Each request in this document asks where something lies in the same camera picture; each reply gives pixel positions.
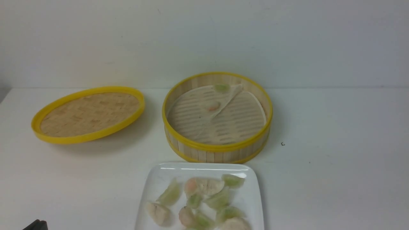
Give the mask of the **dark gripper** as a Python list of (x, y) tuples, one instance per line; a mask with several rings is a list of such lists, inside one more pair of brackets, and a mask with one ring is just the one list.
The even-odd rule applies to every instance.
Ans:
[(37, 219), (22, 230), (48, 230), (48, 226), (46, 221)]

